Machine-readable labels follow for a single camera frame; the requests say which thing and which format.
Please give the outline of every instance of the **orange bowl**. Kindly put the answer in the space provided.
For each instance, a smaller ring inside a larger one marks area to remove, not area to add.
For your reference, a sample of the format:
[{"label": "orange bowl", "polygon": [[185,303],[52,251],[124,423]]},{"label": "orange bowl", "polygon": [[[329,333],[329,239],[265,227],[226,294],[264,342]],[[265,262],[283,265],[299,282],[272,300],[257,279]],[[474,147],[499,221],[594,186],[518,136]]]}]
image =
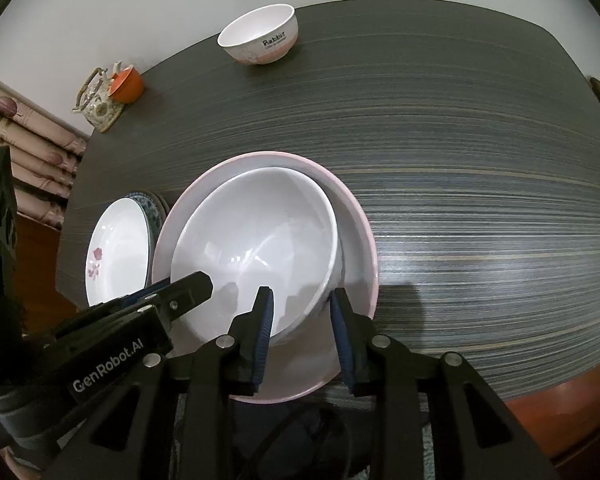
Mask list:
[{"label": "orange bowl", "polygon": [[142,92],[144,92],[142,76],[133,65],[119,74],[114,74],[112,79],[113,82],[109,89],[109,96],[119,103],[131,104],[138,100]]}]

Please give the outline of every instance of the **curtain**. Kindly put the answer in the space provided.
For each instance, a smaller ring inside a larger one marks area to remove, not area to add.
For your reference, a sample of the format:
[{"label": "curtain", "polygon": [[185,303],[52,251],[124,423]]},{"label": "curtain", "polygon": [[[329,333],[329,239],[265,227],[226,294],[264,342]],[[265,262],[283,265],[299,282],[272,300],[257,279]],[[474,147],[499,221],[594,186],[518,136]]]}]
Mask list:
[{"label": "curtain", "polygon": [[84,139],[0,86],[0,146],[8,146],[18,212],[60,229]]}]

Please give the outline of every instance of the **white bowl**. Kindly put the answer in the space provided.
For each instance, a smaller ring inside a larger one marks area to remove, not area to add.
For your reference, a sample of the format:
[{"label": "white bowl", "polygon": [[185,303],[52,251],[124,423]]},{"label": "white bowl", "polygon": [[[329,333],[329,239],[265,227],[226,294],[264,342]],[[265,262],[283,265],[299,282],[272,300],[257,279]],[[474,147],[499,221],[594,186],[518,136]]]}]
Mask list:
[{"label": "white bowl", "polygon": [[218,45],[240,63],[262,65],[279,60],[297,39],[296,10],[273,4],[233,20],[218,36]]},{"label": "white bowl", "polygon": [[[378,254],[371,226],[353,193],[333,173],[314,161],[283,152],[245,153],[225,160],[199,176],[171,209],[155,247],[152,282],[168,278],[180,233],[202,201],[227,180],[257,168],[290,168],[316,182],[331,202],[342,248],[344,286],[354,312],[373,317],[378,300]],[[193,309],[173,322],[173,356],[196,351],[202,341],[190,323]],[[289,342],[272,346],[264,380],[253,397],[244,402],[284,402],[302,397],[331,381],[340,371],[330,312],[323,308],[306,330]]]},{"label": "white bowl", "polygon": [[197,338],[226,334],[265,285],[274,301],[270,344],[288,340],[340,282],[338,229],[327,196],[287,168],[233,177],[205,198],[180,234],[171,279],[197,270],[214,284],[211,298],[189,318]]},{"label": "white bowl", "polygon": [[131,198],[104,211],[91,235],[84,269],[89,306],[144,288],[149,267],[149,225]]}]

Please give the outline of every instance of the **cable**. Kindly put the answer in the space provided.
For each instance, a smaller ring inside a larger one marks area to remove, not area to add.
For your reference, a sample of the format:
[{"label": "cable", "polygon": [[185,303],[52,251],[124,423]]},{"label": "cable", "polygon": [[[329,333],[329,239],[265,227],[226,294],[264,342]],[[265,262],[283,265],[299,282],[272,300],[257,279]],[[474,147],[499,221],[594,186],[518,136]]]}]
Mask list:
[{"label": "cable", "polygon": [[336,406],[330,404],[329,402],[312,402],[309,404],[303,404],[302,406],[299,406],[291,413],[289,413],[289,415],[287,415],[276,425],[275,428],[273,428],[273,430],[271,430],[271,432],[256,448],[256,451],[253,453],[253,455],[251,455],[250,459],[247,460],[247,463],[242,468],[242,471],[240,471],[240,474],[238,475],[236,480],[249,480],[256,468],[260,465],[260,462],[266,455],[267,451],[269,451],[269,449],[273,445],[273,443],[275,443],[275,441],[279,439],[279,437],[285,432],[285,430],[289,426],[291,426],[293,422],[298,420],[298,418],[300,418],[304,413],[315,408],[320,408],[322,410],[326,410],[330,413],[333,413],[335,418],[338,419],[338,421],[344,429],[345,438],[347,441],[347,453],[340,479],[346,480],[349,477],[349,469],[351,468],[351,460],[353,456],[353,440],[351,438],[349,425],[347,424],[344,414]]}]

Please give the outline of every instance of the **metal screw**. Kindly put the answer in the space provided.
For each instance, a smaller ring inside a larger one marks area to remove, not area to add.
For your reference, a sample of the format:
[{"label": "metal screw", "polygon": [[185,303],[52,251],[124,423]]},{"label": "metal screw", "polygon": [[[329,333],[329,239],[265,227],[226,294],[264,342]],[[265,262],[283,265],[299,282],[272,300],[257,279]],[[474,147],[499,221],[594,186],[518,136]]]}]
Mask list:
[{"label": "metal screw", "polygon": [[221,335],[216,339],[216,345],[220,348],[231,348],[235,343],[235,339],[228,334]]},{"label": "metal screw", "polygon": [[142,364],[147,368],[153,368],[155,365],[160,364],[161,357],[158,354],[147,354],[142,358]]},{"label": "metal screw", "polygon": [[391,340],[387,336],[379,334],[373,336],[371,344],[377,348],[387,348],[391,344]]},{"label": "metal screw", "polygon": [[462,364],[462,356],[455,352],[449,352],[445,355],[445,363],[449,366],[460,366]]}]

